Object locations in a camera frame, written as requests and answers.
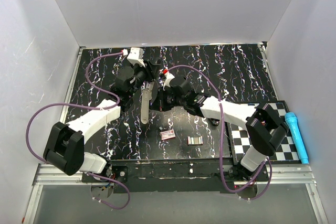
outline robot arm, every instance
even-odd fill
[[[206,93],[197,93],[190,83],[182,77],[174,77],[165,71],[166,81],[158,90],[151,109],[167,111],[174,106],[183,108],[192,115],[209,119],[221,119],[219,104],[222,104],[224,120],[248,131],[252,146],[240,160],[238,168],[244,177],[252,174],[265,160],[273,156],[288,133],[288,126],[269,104],[244,106],[226,101],[218,101]]]
[[[153,83],[161,68],[160,59],[142,59],[141,48],[131,48],[127,57],[130,66],[119,70],[111,92],[116,93],[120,102],[108,110],[92,110],[67,124],[57,122],[51,129],[43,158],[67,175],[77,171],[101,173],[106,160],[97,154],[84,152],[84,145],[97,131],[116,120],[133,104],[134,94],[144,83]],[[115,97],[103,100],[97,107],[113,106]]]

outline black base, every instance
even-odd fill
[[[157,160],[157,161],[110,161],[115,179],[123,182],[132,192],[144,191],[219,191],[228,193],[221,182],[219,173],[219,160]],[[223,160],[224,166],[232,166],[230,158]],[[238,177],[231,177],[225,173],[228,187],[234,189],[234,182],[244,181]],[[264,166],[257,177],[257,181],[268,180]],[[96,183],[98,180],[83,174],[84,183]],[[122,187],[115,187],[115,193],[124,193]]]

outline white backdrop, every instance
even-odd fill
[[[87,47],[268,41],[291,0],[56,0]]]
[[[79,47],[55,0],[0,0],[0,28],[0,223],[21,223],[38,164],[25,144],[27,122],[64,100]],[[59,112],[33,123],[39,155]]]
[[[335,17],[335,0],[292,0],[267,49],[277,93],[298,117],[329,223],[336,223]]]

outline black and white checkerboard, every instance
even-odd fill
[[[259,103],[242,103],[242,105],[245,106],[258,106],[258,104]],[[285,114],[288,112],[286,103],[284,101],[278,101],[269,104],[285,121]],[[228,123],[227,128],[231,142],[233,160],[234,163],[237,164],[246,151],[250,148],[251,140],[247,131],[243,130],[241,127]],[[275,155],[269,158],[272,163],[300,163],[300,159],[290,132],[288,132],[282,144],[277,149]]]

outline floor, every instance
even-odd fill
[[[126,195],[108,201],[122,205]],[[217,192],[132,193],[124,210],[93,201],[89,186],[44,186],[34,224],[317,223],[304,184],[272,184],[248,203]]]

